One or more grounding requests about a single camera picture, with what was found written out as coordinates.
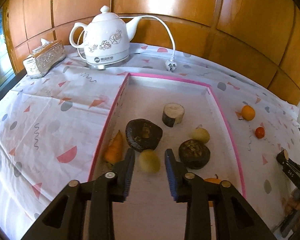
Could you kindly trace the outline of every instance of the white cable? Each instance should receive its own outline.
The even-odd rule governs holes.
[[[77,41],[77,45],[79,45],[79,41],[80,41],[80,39],[81,39],[82,33],[84,33],[84,30],[82,30],[82,32],[81,32],[80,35],[79,35],[79,38],[78,38],[78,41]],[[78,50],[78,54],[79,54],[80,58],[82,58],[84,61],[87,61],[86,58],[82,57],[82,55],[81,55],[81,53],[80,53],[80,51],[79,51],[79,48],[77,48],[77,50]]]
[[[174,57],[175,57],[175,53],[176,53],[176,44],[174,43],[174,39],[172,37],[172,34],[171,34],[171,31],[169,29],[169,27],[165,24],[165,22],[163,20],[161,20],[160,18],[156,17],[156,16],[152,16],[152,15],[141,15],[141,16],[135,16],[135,17],[150,17],[150,18],[154,18],[156,20],[158,20],[159,22],[162,23],[162,25],[166,28],[168,34],[169,34],[169,37],[170,37],[170,40],[171,40],[171,43],[172,43],[172,49],[173,49],[173,52],[172,52],[172,56],[171,56],[171,61],[174,61]],[[135,18],[135,17],[132,17],[132,16],[120,16],[119,18],[125,18],[125,19],[131,19],[131,18]]]

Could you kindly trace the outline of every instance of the tissue box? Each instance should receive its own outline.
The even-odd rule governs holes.
[[[66,52],[62,41],[53,41],[34,49],[23,61],[23,65],[30,78],[42,78],[65,58]]]

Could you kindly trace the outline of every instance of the orange carrot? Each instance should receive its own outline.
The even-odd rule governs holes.
[[[117,135],[113,138],[112,143],[108,146],[108,149],[103,155],[103,159],[106,162],[115,164],[122,160],[122,146],[123,138],[120,130]]]

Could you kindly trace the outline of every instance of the small red fruit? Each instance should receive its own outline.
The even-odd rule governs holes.
[[[256,129],[255,134],[258,139],[262,139],[265,136],[266,131],[262,126],[260,126]]]

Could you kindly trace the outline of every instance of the white tray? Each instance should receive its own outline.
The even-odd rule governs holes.
[[[173,128],[162,122],[166,103],[175,102],[185,108],[181,124]],[[245,197],[245,187],[240,160],[231,130],[210,85],[182,78],[128,73],[113,103],[110,115],[100,137],[93,161],[90,179],[107,172],[102,153],[118,130],[125,137],[125,128],[130,120],[144,118],[163,130],[156,153],[161,160],[157,174],[145,174],[138,163],[139,153],[132,176],[130,194],[125,203],[113,203],[116,240],[166,240],[184,239],[186,203],[175,203],[170,195],[164,166],[164,152],[171,148],[179,161],[180,144],[190,139],[190,132],[202,125],[210,133],[206,144],[211,152],[210,160],[200,170],[190,170],[203,179],[229,180]],[[124,152],[128,149],[125,141]]]

